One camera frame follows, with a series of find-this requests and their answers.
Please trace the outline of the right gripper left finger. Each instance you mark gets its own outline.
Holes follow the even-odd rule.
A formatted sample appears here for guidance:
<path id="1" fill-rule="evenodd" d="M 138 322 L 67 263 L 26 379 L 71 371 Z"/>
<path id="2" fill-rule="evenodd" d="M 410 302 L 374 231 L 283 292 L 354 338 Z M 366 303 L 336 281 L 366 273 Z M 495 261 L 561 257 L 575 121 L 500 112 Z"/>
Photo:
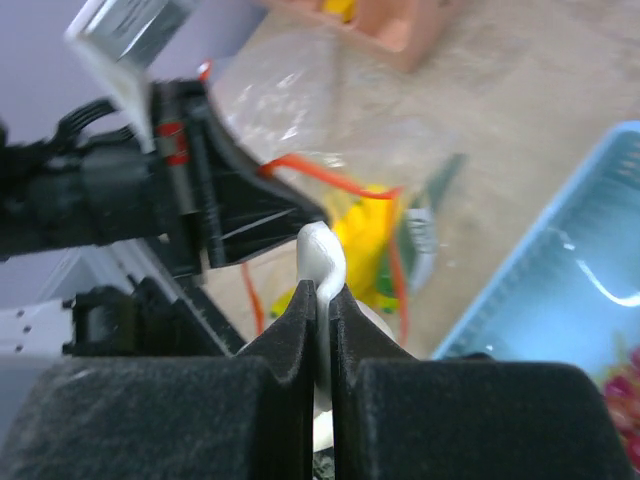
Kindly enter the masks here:
<path id="1" fill-rule="evenodd" d="M 316 293 L 232 357 L 78 358 L 36 379 L 5 479 L 308 479 Z"/>

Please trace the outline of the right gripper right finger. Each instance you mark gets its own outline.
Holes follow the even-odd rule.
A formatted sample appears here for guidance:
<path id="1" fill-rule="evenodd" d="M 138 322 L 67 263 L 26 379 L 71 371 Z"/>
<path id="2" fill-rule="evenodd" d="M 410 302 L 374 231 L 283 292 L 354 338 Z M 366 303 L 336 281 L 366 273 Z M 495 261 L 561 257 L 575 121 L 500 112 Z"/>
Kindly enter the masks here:
<path id="1" fill-rule="evenodd" d="M 340 479 L 630 479 L 595 385 L 562 363 L 421 361 L 348 290 L 329 320 Z"/>

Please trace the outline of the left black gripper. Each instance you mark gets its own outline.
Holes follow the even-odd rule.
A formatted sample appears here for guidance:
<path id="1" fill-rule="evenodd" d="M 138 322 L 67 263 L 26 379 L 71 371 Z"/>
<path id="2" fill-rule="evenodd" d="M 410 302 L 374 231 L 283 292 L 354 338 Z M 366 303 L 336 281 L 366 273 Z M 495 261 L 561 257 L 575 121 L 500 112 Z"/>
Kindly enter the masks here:
<path id="1" fill-rule="evenodd" d="M 144 152 L 132 127 L 84 136 L 116 112 L 101 98 L 63 117 L 55 135 L 1 143 L 1 256 L 167 236 L 181 275 L 234 265 L 296 238 L 328 215 L 260 164 L 211 112 L 197 80 L 155 83 Z"/>

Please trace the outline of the white garlic toy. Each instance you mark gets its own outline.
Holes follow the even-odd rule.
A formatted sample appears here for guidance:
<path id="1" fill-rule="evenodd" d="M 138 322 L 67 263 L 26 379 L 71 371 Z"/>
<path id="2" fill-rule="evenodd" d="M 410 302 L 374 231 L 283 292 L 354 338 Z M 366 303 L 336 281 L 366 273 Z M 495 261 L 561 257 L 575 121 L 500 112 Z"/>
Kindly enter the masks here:
<path id="1" fill-rule="evenodd" d="M 236 358 L 252 407 L 279 436 L 310 440 L 313 450 L 334 446 L 341 459 L 353 459 L 375 442 L 360 363 L 408 354 L 389 326 L 354 300 L 343 249 L 325 223 L 300 230 L 297 269 L 299 289 L 283 317 Z"/>

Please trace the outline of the clear zip bag orange zipper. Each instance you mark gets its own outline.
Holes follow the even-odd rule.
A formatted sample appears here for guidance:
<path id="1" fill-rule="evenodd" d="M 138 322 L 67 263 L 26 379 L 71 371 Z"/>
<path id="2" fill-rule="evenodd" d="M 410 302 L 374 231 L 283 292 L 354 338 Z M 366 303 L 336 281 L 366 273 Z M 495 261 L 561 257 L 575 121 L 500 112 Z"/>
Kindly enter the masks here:
<path id="1" fill-rule="evenodd" d="M 452 135 L 425 117 L 394 112 L 403 91 L 386 68 L 345 54 L 325 34 L 301 32 L 249 49 L 212 88 L 233 137 L 262 164 L 286 158 L 277 176 L 325 211 L 321 195 L 329 188 L 392 200 L 388 245 L 399 306 L 392 314 L 372 309 L 396 317 L 400 342 L 409 333 L 409 303 L 425 285 L 407 294 L 396 226 L 426 181 L 461 153 Z"/>

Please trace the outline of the green cucumber toy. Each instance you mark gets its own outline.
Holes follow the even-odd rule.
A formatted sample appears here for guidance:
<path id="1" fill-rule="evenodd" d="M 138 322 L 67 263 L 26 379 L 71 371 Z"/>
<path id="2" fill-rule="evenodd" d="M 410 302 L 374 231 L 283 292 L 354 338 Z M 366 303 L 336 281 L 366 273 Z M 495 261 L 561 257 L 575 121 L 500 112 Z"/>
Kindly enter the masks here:
<path id="1" fill-rule="evenodd" d="M 401 213 L 396 226 L 396 247 L 405 279 L 407 294 L 418 292 L 431 277 L 439 242 L 436 235 L 436 213 L 467 155 L 455 153 L 416 193 Z M 378 260 L 373 305 L 386 313 L 394 313 L 399 300 L 393 290 L 389 245 L 385 245 Z"/>

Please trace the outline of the yellow banana bunch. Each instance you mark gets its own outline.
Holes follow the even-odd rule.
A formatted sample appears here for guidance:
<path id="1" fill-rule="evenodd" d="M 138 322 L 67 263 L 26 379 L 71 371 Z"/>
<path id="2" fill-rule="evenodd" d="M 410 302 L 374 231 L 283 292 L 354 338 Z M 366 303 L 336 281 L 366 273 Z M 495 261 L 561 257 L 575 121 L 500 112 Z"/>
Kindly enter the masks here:
<path id="1" fill-rule="evenodd" d="M 399 302 L 392 282 L 377 287 L 383 256 L 389 253 L 389 218 L 393 202 L 329 188 L 321 195 L 346 258 L 346 283 L 354 297 L 371 308 L 394 313 Z"/>

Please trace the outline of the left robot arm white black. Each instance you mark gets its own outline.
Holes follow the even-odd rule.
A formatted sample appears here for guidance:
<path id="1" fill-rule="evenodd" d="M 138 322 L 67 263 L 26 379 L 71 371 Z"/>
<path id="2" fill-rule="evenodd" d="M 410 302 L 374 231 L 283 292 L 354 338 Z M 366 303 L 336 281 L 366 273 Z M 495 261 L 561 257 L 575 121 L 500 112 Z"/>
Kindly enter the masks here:
<path id="1" fill-rule="evenodd" d="M 263 173 L 205 86 L 152 87 L 152 149 L 131 127 L 88 136 L 105 98 L 52 138 L 1 146 L 1 353 L 6 357 L 227 356 L 239 335 L 201 289 L 326 219 Z"/>

